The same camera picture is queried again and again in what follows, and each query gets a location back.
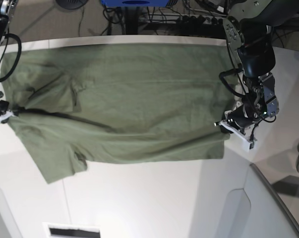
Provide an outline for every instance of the white table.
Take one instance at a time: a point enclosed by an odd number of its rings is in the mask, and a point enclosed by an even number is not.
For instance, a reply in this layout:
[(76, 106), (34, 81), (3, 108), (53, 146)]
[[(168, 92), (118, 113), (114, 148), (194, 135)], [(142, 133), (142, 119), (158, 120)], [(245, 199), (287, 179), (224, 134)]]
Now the white table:
[[(119, 43), (225, 45), (223, 40), (205, 38), (104, 36), (29, 42), (23, 44), (23, 50)], [(16, 46), (8, 46), (7, 52), (12, 51)], [(249, 172), (249, 161), (259, 162), (260, 168), (269, 172), (269, 158), (292, 149), (299, 138), (299, 107), (294, 106), (299, 105), (299, 52), (275, 49), (275, 53), (273, 73), (280, 113), (275, 124), (261, 123), (256, 131), (257, 149), (249, 153), (241, 149), (233, 135), (225, 143), (222, 160), (121, 166), (89, 163), (88, 172), (46, 185), (13, 131), (0, 125), (0, 188), (23, 237), (44, 238), (43, 222), (48, 222), (97, 226), (102, 238), (219, 238), (217, 230), (227, 195), (240, 188), (249, 190), (254, 207), (250, 220), (243, 225), (250, 233), (242, 237), (291, 237), (287, 234), (292, 231), (274, 201)], [(259, 186), (259, 192), (248, 185), (252, 182)], [(270, 216), (265, 214), (263, 203), (256, 202), (259, 194), (268, 199), (265, 206), (274, 207)], [(263, 221), (272, 222), (270, 231), (257, 227)]]

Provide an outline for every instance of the vent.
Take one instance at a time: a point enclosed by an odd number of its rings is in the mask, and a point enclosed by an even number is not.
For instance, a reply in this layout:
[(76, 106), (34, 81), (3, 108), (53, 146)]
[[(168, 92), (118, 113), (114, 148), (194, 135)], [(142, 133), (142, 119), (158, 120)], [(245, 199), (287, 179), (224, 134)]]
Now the vent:
[(101, 238), (100, 230), (91, 226), (44, 223), (47, 238)]

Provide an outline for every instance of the black cable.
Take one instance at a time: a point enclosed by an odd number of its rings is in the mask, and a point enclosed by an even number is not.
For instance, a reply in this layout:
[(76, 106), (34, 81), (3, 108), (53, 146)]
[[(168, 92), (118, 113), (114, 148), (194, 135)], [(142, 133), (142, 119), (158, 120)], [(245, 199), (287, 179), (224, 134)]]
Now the black cable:
[(121, 7), (115, 7), (115, 8), (110, 8), (107, 7), (105, 5), (103, 6), (103, 11), (102, 14), (104, 16), (104, 18), (108, 21), (108, 26), (106, 27), (106, 29), (101, 33), (101, 35), (103, 35), (105, 33), (105, 31), (108, 31), (107, 35), (111, 35), (112, 34), (112, 24), (119, 24), (121, 27), (121, 32), (123, 35), (125, 35), (125, 26), (123, 23), (123, 12)]
[(20, 40), (20, 38), (17, 35), (11, 34), (11, 33), (6, 34), (5, 38), (6, 37), (7, 37), (7, 39), (12, 38), (17, 42), (18, 52), (17, 52), (17, 56), (16, 56), (16, 59), (15, 59), (15, 62), (13, 64), (13, 66), (11, 67), (10, 71), (4, 77), (0, 78), (0, 83), (4, 82), (5, 80), (7, 80), (12, 75), (12, 73), (15, 71), (15, 69), (18, 65), (18, 62), (19, 62), (19, 59), (20, 59), (20, 56), (21, 56), (21, 40)]
[(1, 63), (1, 61), (2, 61), (2, 59), (3, 59), (3, 57), (4, 57), (4, 55), (5, 55), (5, 52), (6, 52), (6, 49), (7, 49), (7, 46), (8, 46), (8, 42), (9, 42), (9, 38), (6, 38), (6, 37), (5, 37), (5, 39), (6, 39), (6, 44), (5, 44), (4, 51), (2, 52), (2, 55), (1, 55), (1, 58), (0, 58), (0, 63)]
[(150, 21), (150, 23), (153, 23), (153, 19), (150, 18), (150, 11), (149, 11), (149, 7), (147, 7), (147, 12), (148, 12), (148, 19)]
[(85, 11), (85, 7), (82, 8), (82, 15), (81, 15), (81, 20), (79, 22), (79, 27), (78, 27), (78, 36), (81, 37), (80, 31), (81, 31), (81, 24), (84, 18), (84, 11)]
[[(226, 39), (226, 41), (227, 41), (228, 54), (229, 54), (229, 57), (230, 57), (230, 60), (231, 60), (233, 69), (236, 71), (235, 65), (234, 65), (233, 60), (232, 60), (231, 49), (230, 49), (229, 44), (228, 44), (228, 39)], [(265, 118), (263, 118), (263, 117), (261, 116), (261, 114), (258, 112), (258, 110), (255, 108), (255, 106), (252, 104), (251, 100), (249, 99), (249, 97), (248, 97), (248, 95), (247, 95), (247, 92), (246, 92), (246, 90), (245, 90), (245, 88), (244, 88), (243, 82), (242, 82), (242, 80), (241, 80), (239, 74), (237, 73), (236, 75), (238, 76), (239, 83), (240, 83), (241, 86), (242, 86), (242, 89), (243, 89), (243, 92), (244, 92), (244, 94), (245, 94), (245, 96), (246, 96), (246, 99), (248, 100), (248, 102), (249, 102), (250, 106), (252, 107), (252, 109), (254, 110), (254, 112), (256, 112), (256, 114), (257, 114), (263, 121), (265, 121), (265, 122), (267, 122), (267, 123), (273, 123), (273, 122), (275, 122), (276, 119), (270, 121), (270, 120), (266, 120)]]
[(219, 74), (219, 79), (221, 80), (222, 84), (226, 87), (226, 89), (228, 89), (232, 94), (234, 94), (235, 96), (239, 97), (239, 98), (243, 98), (244, 95), (241, 93), (238, 93), (237, 91), (235, 91), (229, 84), (228, 82), (225, 80), (226, 76), (235, 74), (235, 73), (239, 73), (238, 70), (236, 69), (231, 69), (225, 72), (222, 72)]
[(165, 7), (165, 8), (167, 8), (167, 9), (169, 9), (169, 10), (171, 10), (171, 11), (177, 13), (177, 14), (179, 14), (180, 16), (182, 16), (182, 14), (180, 12), (173, 10), (171, 7)]
[(103, 34), (107, 31), (108, 28), (109, 28), (109, 27), (107, 26), (107, 27), (104, 29), (104, 31), (102, 31), (102, 33), (100, 34), (100, 36), (103, 36)]
[(250, 141), (253, 141), (254, 140), (254, 131), (255, 131), (255, 128), (257, 128), (259, 126), (259, 124), (262, 122), (263, 120), (260, 120), (258, 123), (256, 123), (253, 127), (253, 130), (252, 130), (252, 133), (250, 134)]
[(195, 2), (203, 9), (207, 10), (210, 15), (215, 18), (215, 16), (213, 15), (213, 13), (209, 10), (209, 7), (207, 5), (205, 5), (203, 2), (199, 1), (199, 0), (195, 0)]
[(158, 10), (159, 10), (159, 12), (160, 12), (161, 15), (162, 15), (163, 20), (164, 20), (164, 18), (165, 18), (166, 23), (167, 23), (167, 17), (166, 17), (166, 16), (163, 14), (163, 12), (161, 11), (161, 7), (159, 7)]
[[(287, 36), (287, 35), (289, 35), (289, 34), (291, 34), (291, 33), (294, 33), (294, 32), (298, 32), (298, 31), (291, 31), (291, 32), (287, 32), (287, 33), (285, 33), (285, 34), (281, 35), (280, 37)], [(278, 40), (278, 37), (277, 37), (277, 38), (275, 38), (275, 39), (273, 39), (273, 40), (272, 40), (272, 43), (273, 43), (273, 42), (275, 42), (276, 40)]]
[(285, 48), (284, 42), (282, 38), (278, 35), (277, 31), (275, 31), (276, 36), (279, 38), (280, 42), (282, 43), (283, 48)]

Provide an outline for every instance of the white surface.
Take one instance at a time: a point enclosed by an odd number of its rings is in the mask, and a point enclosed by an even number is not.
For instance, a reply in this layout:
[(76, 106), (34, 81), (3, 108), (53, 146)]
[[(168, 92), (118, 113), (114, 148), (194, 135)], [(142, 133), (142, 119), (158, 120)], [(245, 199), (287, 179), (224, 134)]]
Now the white surface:
[[(204, 38), (115, 36), (47, 40), (23, 46), (24, 50), (36, 50), (118, 44), (120, 40), (124, 43), (224, 44), (224, 41)], [(274, 125), (261, 123), (256, 132), (256, 135), (262, 134), (257, 136), (260, 152), (270, 151), (271, 144), (274, 153), (283, 151), (286, 144), (277, 146), (274, 141), (277, 138), (271, 135), (276, 133), (277, 123), (281, 124), (280, 127), (288, 126), (292, 119), (290, 115), (299, 115), (299, 111), (293, 111), (297, 110), (293, 104), (290, 108), (287, 104), (289, 100), (296, 103), (299, 100), (294, 99), (294, 93), (291, 94), (299, 80), (299, 53), (284, 49), (275, 49), (275, 53), (277, 65), (273, 72), (277, 80), (280, 115), (288, 110), (289, 116), (283, 123), (280, 117)], [(212, 238), (227, 194), (244, 185), (248, 161), (239, 155), (249, 160), (262, 159), (256, 150), (246, 154), (239, 144), (234, 136), (226, 141), (222, 160), (138, 165), (90, 163), (88, 172), (46, 185), (13, 131), (7, 125), (0, 125), (0, 188), (24, 238), (44, 238), (43, 222), (96, 226), (100, 228), (102, 238)], [(257, 216), (255, 226), (266, 226), (259, 219), (266, 215), (266, 211), (262, 212), (254, 215)], [(268, 224), (275, 224), (279, 229), (276, 220), (271, 221)]]
[(240, 238), (251, 213), (251, 203), (244, 189), (228, 193), (215, 238)]
[(3, 226), (7, 228), (8, 232), (10, 234), (14, 234), (14, 238), (22, 238), (18, 225), (16, 224), (16, 221), (9, 208), (9, 204), (7, 203), (5, 195), (1, 188), (0, 188), (0, 216), (2, 218), (0, 219), (0, 221), (4, 223)]
[(245, 192), (250, 199), (252, 212), (241, 238), (296, 238), (283, 212), (263, 186), (255, 172), (249, 168)]

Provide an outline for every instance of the cable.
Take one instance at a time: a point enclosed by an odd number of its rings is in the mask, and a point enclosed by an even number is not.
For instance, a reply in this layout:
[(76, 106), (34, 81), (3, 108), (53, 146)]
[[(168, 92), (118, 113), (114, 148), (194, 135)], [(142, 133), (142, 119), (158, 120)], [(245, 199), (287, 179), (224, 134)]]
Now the cable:
[(165, 18), (165, 21), (167, 23), (167, 17), (163, 14), (163, 12), (161, 11), (161, 7), (158, 8), (159, 12), (161, 13), (163, 19)]
[(250, 141), (253, 141), (254, 140), (254, 131), (255, 131), (255, 128), (257, 128), (259, 126), (259, 124), (262, 122), (263, 120), (260, 120), (258, 123), (256, 123), (253, 127), (253, 130), (252, 130), (252, 133), (250, 134)]
[(282, 38), (278, 35), (277, 31), (275, 31), (276, 36), (279, 38), (280, 42), (282, 43), (283, 48), (285, 48), (284, 42)]
[(100, 36), (103, 36), (103, 34), (108, 30), (109, 26), (107, 26), (104, 31), (102, 31), (102, 33), (100, 34)]
[(14, 39), (17, 42), (17, 44), (18, 44), (18, 52), (17, 52), (17, 56), (16, 56), (16, 59), (15, 59), (15, 62), (13, 64), (13, 66), (11, 67), (10, 71), (4, 77), (0, 78), (0, 83), (4, 82), (5, 80), (7, 80), (12, 75), (12, 73), (15, 71), (15, 69), (16, 69), (16, 67), (18, 65), (18, 62), (19, 62), (19, 59), (20, 59), (20, 56), (21, 56), (21, 40), (20, 40), (20, 38), (17, 35), (11, 34), (11, 33), (7, 33), (5, 35), (5, 38), (7, 38), (7, 40), (9, 38), (12, 38), (12, 39)]
[(237, 91), (235, 91), (229, 84), (228, 82), (225, 80), (225, 77), (226, 76), (229, 76), (229, 75), (232, 75), (232, 74), (236, 74), (236, 73), (239, 73), (238, 70), (236, 69), (231, 69), (231, 70), (228, 70), (228, 71), (225, 71), (225, 72), (222, 72), (219, 74), (219, 79), (221, 80), (221, 82), (223, 83), (223, 85), (232, 93), (234, 94), (235, 96), (239, 97), (239, 98), (243, 98), (244, 95), (241, 94), (241, 93), (238, 93)]
[(177, 13), (177, 14), (179, 14), (180, 16), (182, 16), (182, 14), (180, 12), (173, 10), (171, 7), (165, 7), (165, 8), (167, 8), (167, 9), (169, 9), (169, 10), (171, 10), (171, 11)]
[(81, 37), (80, 31), (81, 31), (81, 24), (84, 18), (84, 11), (85, 11), (85, 7), (82, 8), (82, 16), (81, 16), (81, 20), (79, 22), (79, 27), (78, 27), (78, 36)]
[(200, 2), (200, 0), (195, 0), (195, 2), (203, 9), (207, 10), (210, 15), (215, 18), (214, 14), (208, 9), (208, 6), (206, 6), (203, 2)]
[(111, 24), (120, 24), (121, 32), (122, 32), (123, 35), (125, 35), (125, 26), (124, 26), (124, 23), (123, 23), (123, 20), (122, 20), (123, 19), (123, 13), (122, 13), (121, 7), (108, 8), (105, 5), (102, 5), (102, 6), (103, 6), (102, 14), (103, 14), (104, 18), (109, 23), (109, 25), (106, 28), (106, 30), (108, 31), (108, 34), (110, 34), (110, 35), (112, 34), (112, 25)]
[(3, 57), (4, 57), (4, 54), (5, 54), (5, 52), (6, 52), (6, 49), (7, 49), (7, 46), (8, 46), (8, 42), (9, 42), (9, 38), (6, 38), (6, 37), (5, 37), (5, 39), (6, 39), (6, 44), (5, 44), (4, 51), (2, 52), (2, 55), (1, 55), (1, 58), (0, 58), (0, 63), (1, 63), (2, 59), (3, 59)]
[(153, 18), (154, 18), (154, 13), (155, 13), (155, 7), (153, 8), (153, 13), (152, 13), (152, 15), (151, 15), (151, 20), (153, 20)]
[(148, 12), (148, 18), (149, 18), (150, 23), (153, 23), (153, 19), (150, 18), (149, 7), (147, 7), (147, 12)]
[[(236, 70), (235, 65), (234, 65), (234, 63), (233, 63), (233, 60), (232, 60), (232, 56), (231, 56), (231, 49), (230, 49), (230, 47), (228, 46), (228, 45), (229, 45), (229, 44), (228, 44), (228, 39), (226, 39), (226, 41), (227, 41), (228, 54), (229, 54), (229, 57), (230, 57), (230, 60), (231, 60), (233, 69)], [(248, 100), (248, 102), (249, 102), (250, 106), (252, 107), (252, 109), (254, 110), (254, 112), (256, 112), (257, 115), (258, 115), (263, 121), (265, 121), (265, 122), (267, 122), (267, 123), (273, 123), (273, 122), (275, 122), (276, 119), (270, 121), (270, 120), (266, 120), (265, 118), (263, 118), (263, 117), (261, 116), (261, 114), (258, 112), (258, 110), (255, 108), (255, 106), (252, 104), (251, 100), (249, 99), (249, 97), (248, 97), (248, 95), (247, 95), (247, 92), (246, 92), (246, 90), (245, 90), (245, 88), (244, 88), (243, 82), (242, 82), (242, 80), (241, 80), (239, 74), (237, 73), (236, 75), (238, 76), (239, 83), (240, 83), (241, 86), (242, 86), (242, 89), (243, 89), (243, 92), (244, 92), (244, 94), (245, 94), (245, 96), (246, 96), (246, 99)]]
[[(210, 11), (201, 10), (201, 9), (194, 9), (194, 8), (190, 7), (187, 0), (182, 0), (182, 3), (183, 3), (183, 6), (186, 9), (193, 11), (193, 13), (194, 12), (201, 12), (201, 13), (205, 13), (205, 14), (210, 14)], [(220, 13), (217, 13), (217, 12), (212, 12), (212, 14), (215, 15), (215, 16), (218, 16), (218, 17), (227, 17), (226, 14), (220, 14)]]

